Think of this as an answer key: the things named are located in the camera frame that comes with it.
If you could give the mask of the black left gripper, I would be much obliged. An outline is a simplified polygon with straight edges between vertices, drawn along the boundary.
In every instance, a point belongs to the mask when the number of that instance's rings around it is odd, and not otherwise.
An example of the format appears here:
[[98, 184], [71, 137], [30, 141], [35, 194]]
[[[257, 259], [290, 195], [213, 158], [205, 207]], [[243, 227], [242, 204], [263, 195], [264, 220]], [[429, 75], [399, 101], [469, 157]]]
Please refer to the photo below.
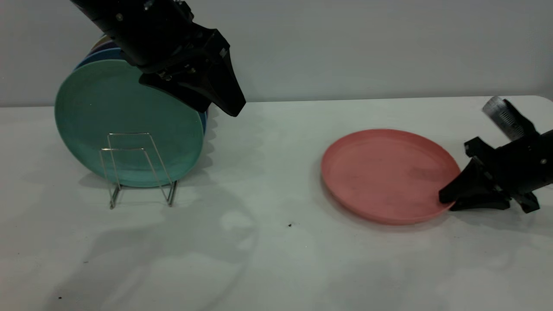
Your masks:
[[[187, 22], [142, 22], [136, 66], [139, 83], [199, 113], [211, 104], [236, 117], [246, 100], [235, 76], [229, 42], [217, 29]], [[202, 85], [202, 95], [181, 85]]]

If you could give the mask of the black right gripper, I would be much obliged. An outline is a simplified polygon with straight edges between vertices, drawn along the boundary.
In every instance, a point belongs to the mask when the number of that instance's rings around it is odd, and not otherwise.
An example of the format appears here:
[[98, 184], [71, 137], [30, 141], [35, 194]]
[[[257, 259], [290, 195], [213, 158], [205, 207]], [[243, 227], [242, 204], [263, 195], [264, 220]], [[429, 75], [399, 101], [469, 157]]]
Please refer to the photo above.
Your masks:
[[[476, 137], [464, 144], [473, 158], [464, 170], [439, 191], [440, 203], [453, 203], [451, 211], [506, 210], [510, 198], [524, 213], [540, 208], [534, 190], [553, 181], [553, 132], [527, 135], [493, 148]], [[502, 194], [494, 193], [494, 183]]]

